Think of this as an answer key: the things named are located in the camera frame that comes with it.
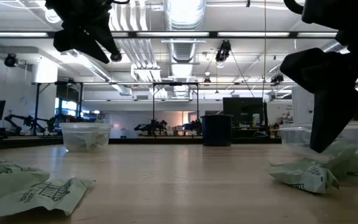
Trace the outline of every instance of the wooden table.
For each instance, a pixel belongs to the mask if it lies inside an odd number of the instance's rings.
[[[313,195],[274,181],[281,145],[110,145],[97,154],[64,147],[0,151],[0,159],[96,183],[74,214],[36,209],[0,223],[358,223],[358,176]]]

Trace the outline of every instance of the clear plastic container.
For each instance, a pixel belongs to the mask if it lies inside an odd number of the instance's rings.
[[[358,148],[358,121],[350,122],[336,140],[322,153],[317,153],[309,148],[311,124],[284,124],[280,127],[280,134],[283,151],[289,152],[289,155],[294,158],[302,157],[327,162],[331,156],[341,150],[336,147],[337,142],[344,142]]]
[[[99,123],[62,123],[63,143],[69,151],[93,152],[109,144],[111,125]]]

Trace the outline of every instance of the fluorescent light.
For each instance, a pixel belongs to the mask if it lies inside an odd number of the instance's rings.
[[[107,100],[83,100],[85,102],[107,102]]]
[[[46,32],[0,32],[0,38],[4,37],[49,37]]]
[[[218,37],[288,37],[289,32],[218,32]]]
[[[291,95],[291,94],[292,94],[292,93],[287,93],[286,95],[278,96],[277,98],[282,99],[282,98],[285,98],[285,97],[287,97],[287,96],[289,96],[289,95]]]
[[[114,85],[153,85],[150,82],[113,82]]]
[[[128,37],[127,32],[111,32],[113,37]]]
[[[209,32],[138,32],[138,37],[207,37]]]
[[[219,82],[219,83],[200,83],[200,85],[234,85],[236,83],[232,82],[232,83],[224,83],[224,82]]]
[[[281,89],[277,90],[277,93],[278,93],[278,92],[280,92],[280,91],[286,90],[287,88],[290,88],[290,87],[292,87],[292,86],[286,86],[286,87],[283,87],[283,88],[281,88]]]
[[[216,4],[207,4],[206,7],[246,7],[246,3],[237,3],[237,4],[233,4],[233,3],[216,3]],[[258,7],[258,8],[262,8],[264,9],[265,6],[263,4],[251,4],[250,7]],[[285,6],[274,6],[272,5],[268,5],[266,6],[266,9],[273,9],[273,10],[286,10],[288,11],[289,9]]]
[[[105,82],[105,83],[89,82],[89,83],[84,83],[84,85],[110,85],[110,83],[108,83],[108,82]]]
[[[274,66],[272,69],[270,69],[268,72],[272,73],[276,68],[278,68],[281,64],[278,64],[276,66]]]
[[[298,37],[335,37],[335,32],[300,32]]]
[[[163,44],[205,44],[205,40],[161,40]]]

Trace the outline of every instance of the black trash can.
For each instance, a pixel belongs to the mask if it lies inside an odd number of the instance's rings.
[[[204,146],[231,145],[231,115],[217,114],[202,116]]]

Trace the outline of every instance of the black robotic arm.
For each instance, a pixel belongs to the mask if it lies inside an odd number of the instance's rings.
[[[323,152],[349,121],[358,116],[358,1],[306,0],[301,6],[284,0],[305,23],[337,29],[335,39],[348,54],[309,49],[285,57],[280,70],[314,94],[310,148]]]
[[[104,63],[110,60],[101,44],[111,53],[110,59],[119,62],[121,53],[109,28],[111,4],[128,4],[113,0],[46,0],[45,7],[54,9],[63,21],[63,30],[56,32],[53,46],[59,51],[75,49]]]

